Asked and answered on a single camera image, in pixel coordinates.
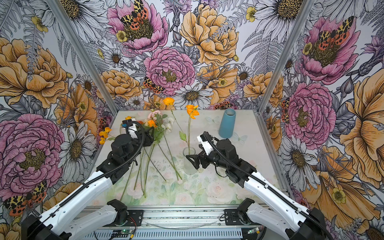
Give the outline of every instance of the clear vase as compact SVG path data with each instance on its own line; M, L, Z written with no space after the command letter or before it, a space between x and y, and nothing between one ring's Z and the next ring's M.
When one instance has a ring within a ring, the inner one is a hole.
M189 150L188 150L188 147L183 149L184 157L186 155L194 155L194 154L196 154L196 150L193 147L190 147ZM183 169L184 169L184 173L187 175L193 175L197 172L197 169L195 168L195 166L193 166L192 163L186 157L184 158Z

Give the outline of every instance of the floral tabletop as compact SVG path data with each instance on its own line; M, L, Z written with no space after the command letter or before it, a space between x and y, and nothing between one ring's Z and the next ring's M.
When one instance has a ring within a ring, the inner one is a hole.
M172 115L167 110L161 112L168 116ZM196 136L208 131L211 135L220 139L218 129L223 115L221 110L199 110L199 112L200 115L192 120L190 127L190 146L196 150L197 154L200 149ZM144 121L148 113L150 111L120 111L111 127L112 131L109 132L109 136L119 135L120 124L127 116L131 116L137 121ZM186 131L188 125L186 111L173 111L173 113L180 127ZM140 156L138 156L136 159L139 165L130 168L123 178L109 190L103 192L92 202L92 205L102 206L112 199L118 199L126 205L220 205L239 204L246 197L263 203L256 196L231 182L229 178L224 177L225 171L223 169L217 168L218 174L223 177L216 174L212 165L209 165L206 169L195 170L183 156L183 149L187 147L187 144L180 139L179 127L176 123L173 125L172 131L166 135L166 138L181 179L176 176L175 170L164 157L165 155L169 156L169 150L166 142L162 140L158 144L159 146L154 148L151 155L153 164L149 164L145 195L142 191L145 177L143 173L140 176L142 171L139 171ZM230 140L236 147L240 158L251 163L270 183L279 187L253 111L236 110L235 128ZM94 165L94 170L106 159L111 150L111 143L112 141L105 141ZM146 162L148 162L147 155L142 159L143 167L145 167L144 163Z

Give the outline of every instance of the printed pink peony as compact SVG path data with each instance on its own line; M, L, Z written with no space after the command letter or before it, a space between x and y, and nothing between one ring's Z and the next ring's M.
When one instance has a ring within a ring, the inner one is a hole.
M43 180L51 187L58 168L64 134L54 122L37 114L0 123L0 197L26 195Z
M155 85L165 88L163 93L174 95L174 91L191 85L195 80L195 68L188 55L165 47L157 49L144 60L147 77Z
M313 81L321 81L325 85L329 85L349 70L358 56L353 52L360 34L360 31L355 32L356 18L352 19L348 31L349 37L341 45L330 43L325 50L321 50L319 33L321 31L331 33L338 29L343 22L336 23L336 19L330 22L329 19L319 18L309 31L309 36L307 35L304 39L303 54L295 64L296 71L304 76L309 76Z
M116 42L123 44L123 54L132 57L146 51L153 51L159 46L164 46L168 40L168 22L166 17L161 18L153 4L148 5L143 0L144 8L148 10L148 18L140 23L137 30L125 26L121 17L132 15L134 5L130 7L123 4L123 8L108 8L107 17L111 34L116 35Z
M288 115L287 135L299 138L310 150L320 147L335 127L332 96L320 83L300 83L290 97Z

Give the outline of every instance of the flower stem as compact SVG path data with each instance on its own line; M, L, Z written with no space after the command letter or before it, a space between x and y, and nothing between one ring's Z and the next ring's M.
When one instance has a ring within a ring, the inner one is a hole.
M181 129L181 127L180 127L179 123L177 122L177 119L176 119L176 117L175 117L175 114L173 114L173 110L171 109L171 110L170 110L170 112L172 113L172 116L174 117L174 119L175 119L175 122L176 122L176 123L177 123L177 125L179 126L179 128L180 128L181 132L182 132L182 133L184 133L184 131Z
M188 154L191 154L191 149L189 147L189 144L190 144L190 128L191 128L191 117L189 117L189 121L188 121Z
M155 166L155 164L153 163L153 161L150 159L150 157L149 157L149 155L148 155L148 153L147 153L147 150L144 149L144 152L147 154L149 160L151 161L152 165L155 167L155 169L157 170L157 172L160 174L160 176L164 179L164 181L167 181L167 180L163 177L163 175L161 175L161 172L157 169L157 167Z
M142 164L142 160L143 160L143 156L144 156L144 154L140 154L140 155L141 155L141 156L140 156L140 166L139 166L139 170L138 170L138 172L137 172L136 181L135 181L135 186L133 187L133 190L136 189L136 183L137 183L137 179L139 178L139 173L140 173L140 177L141 177L141 171L140 171L140 169L141 169L141 164Z
M174 165L172 165L172 163L170 162L170 160L168 159L167 155L164 153L164 151L163 151L163 149L161 148L160 145L159 145L159 148L160 148L161 152L164 154L164 157L168 160L169 164L170 164L170 165L173 167L173 169L175 170L176 175L179 175L180 179L182 179L181 176L180 176L180 174L179 174L179 172L176 170L176 167L175 167Z
M156 144L153 144L151 146L151 152L149 153L149 159L148 159L148 162L147 162L147 166L146 166L146 174L145 174L145 179L144 179L144 197L147 197L147 190L146 190L146 187L147 187L147 177L148 177L148 166L149 166L149 162L151 161L151 156L152 156L152 153L153 153L153 149L155 148Z
M168 147L168 150L169 150L170 158L172 159L173 166L176 168L175 161L173 160L172 153L170 152L169 145L168 145L168 142L167 142L167 138L166 138L165 135L164 135L164 139L165 139L165 141L167 143L167 147Z
M122 197L124 196L125 190L126 190L127 187L128 187L128 182L129 182L129 179L131 178L131 174L132 174L133 167L134 167L134 165L132 164L131 171L130 171L130 173L129 173L127 183L125 184L124 191L122 192L122 195L121 195L121 197L120 197L120 202L121 202L121 200L122 200Z

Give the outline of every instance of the vase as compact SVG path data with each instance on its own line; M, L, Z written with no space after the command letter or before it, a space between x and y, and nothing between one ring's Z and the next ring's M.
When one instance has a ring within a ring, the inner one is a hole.
M196 154L196 150L193 147L189 148L190 151L188 151L188 147L183 149L183 155L184 155L184 173L187 175L193 175L197 172L197 169L195 166L192 165L192 163L185 157L186 155L194 155Z
M236 112L229 108L224 111L223 118L221 120L218 134L220 137L226 139L232 137L233 129L235 127Z

